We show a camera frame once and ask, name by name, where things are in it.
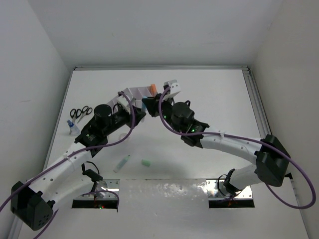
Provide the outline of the green marker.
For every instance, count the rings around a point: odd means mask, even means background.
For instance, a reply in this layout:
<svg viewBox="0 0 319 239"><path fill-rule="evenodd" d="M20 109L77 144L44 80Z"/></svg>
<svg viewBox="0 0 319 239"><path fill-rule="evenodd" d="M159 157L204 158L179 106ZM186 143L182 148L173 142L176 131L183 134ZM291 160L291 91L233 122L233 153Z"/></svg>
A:
<svg viewBox="0 0 319 239"><path fill-rule="evenodd" d="M128 162L129 158L130 158L130 155L127 155L126 157L121 159L121 161L114 167L113 172L118 173L123 168L123 166Z"/></svg>

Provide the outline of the orange marker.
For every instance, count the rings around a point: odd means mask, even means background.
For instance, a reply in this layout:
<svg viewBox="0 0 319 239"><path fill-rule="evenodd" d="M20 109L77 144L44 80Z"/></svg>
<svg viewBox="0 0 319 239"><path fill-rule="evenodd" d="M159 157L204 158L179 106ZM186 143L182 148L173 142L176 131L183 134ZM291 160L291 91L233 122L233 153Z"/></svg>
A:
<svg viewBox="0 0 319 239"><path fill-rule="evenodd" d="M156 85L155 84L151 84L151 94L153 96L156 96L156 94L157 94L157 89L156 89Z"/></svg>

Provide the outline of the green marker cap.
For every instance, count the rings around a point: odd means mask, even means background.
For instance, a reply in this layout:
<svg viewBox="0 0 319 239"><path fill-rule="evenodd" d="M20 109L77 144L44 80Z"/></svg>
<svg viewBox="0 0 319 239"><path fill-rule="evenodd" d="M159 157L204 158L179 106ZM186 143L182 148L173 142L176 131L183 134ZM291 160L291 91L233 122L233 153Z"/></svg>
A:
<svg viewBox="0 0 319 239"><path fill-rule="evenodd" d="M141 160L141 164L146 167L150 167L151 163L148 160Z"/></svg>

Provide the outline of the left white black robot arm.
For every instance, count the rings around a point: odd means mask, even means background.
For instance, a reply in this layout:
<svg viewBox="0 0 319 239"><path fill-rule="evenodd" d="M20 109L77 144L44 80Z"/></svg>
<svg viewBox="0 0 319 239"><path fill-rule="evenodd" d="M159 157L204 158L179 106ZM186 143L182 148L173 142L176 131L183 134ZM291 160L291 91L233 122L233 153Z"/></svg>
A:
<svg viewBox="0 0 319 239"><path fill-rule="evenodd" d="M118 104L115 111L106 104L94 108L94 115L83 127L64 156L26 183L11 189L10 210L33 231L43 228L53 214L69 200L93 191L103 177L85 169L108 143L108 136L123 126L133 127L146 116L135 106Z"/></svg>

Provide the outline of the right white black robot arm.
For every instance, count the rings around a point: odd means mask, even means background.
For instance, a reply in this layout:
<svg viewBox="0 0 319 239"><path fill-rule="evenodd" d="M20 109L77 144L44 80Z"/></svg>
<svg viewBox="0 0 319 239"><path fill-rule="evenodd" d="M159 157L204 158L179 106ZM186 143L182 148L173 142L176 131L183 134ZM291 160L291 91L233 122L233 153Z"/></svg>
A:
<svg viewBox="0 0 319 239"><path fill-rule="evenodd" d="M172 130L180 133L181 140L189 146L219 150L250 162L241 169L231 169L218 191L224 197L235 197L247 186L265 183L280 187L289 165L289 155L280 141L268 134L265 138L249 141L231 138L221 133L209 134L209 125L194 118L190 101L177 102L167 99L160 102L160 94L144 97L143 105L152 117L160 116Z"/></svg>

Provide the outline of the blue marker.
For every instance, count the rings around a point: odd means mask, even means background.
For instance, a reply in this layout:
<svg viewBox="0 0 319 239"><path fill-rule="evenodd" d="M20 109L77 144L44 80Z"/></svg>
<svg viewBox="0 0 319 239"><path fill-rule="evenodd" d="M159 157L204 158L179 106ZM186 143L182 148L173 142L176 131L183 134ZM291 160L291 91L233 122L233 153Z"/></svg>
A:
<svg viewBox="0 0 319 239"><path fill-rule="evenodd" d="M147 110L147 108L146 108L146 106L145 106L145 104L144 104L144 102L142 101L142 107L141 107L141 110L143 111L143 112L146 112L146 110Z"/></svg>

